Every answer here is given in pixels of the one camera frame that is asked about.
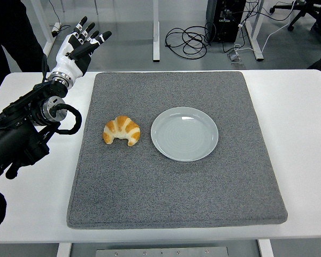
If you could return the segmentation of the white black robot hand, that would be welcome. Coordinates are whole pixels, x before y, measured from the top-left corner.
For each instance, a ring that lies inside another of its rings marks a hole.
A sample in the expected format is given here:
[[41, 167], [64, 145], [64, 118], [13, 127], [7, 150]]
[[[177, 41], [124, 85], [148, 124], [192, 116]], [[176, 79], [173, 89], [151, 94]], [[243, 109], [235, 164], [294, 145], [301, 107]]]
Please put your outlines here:
[[92, 22], [86, 27], [86, 22], [87, 17], [83, 17], [72, 33], [66, 36], [56, 55], [57, 64], [51, 74], [64, 74], [71, 81], [84, 76], [94, 51], [112, 35], [111, 31], [102, 34], [95, 31], [89, 34], [95, 23]]

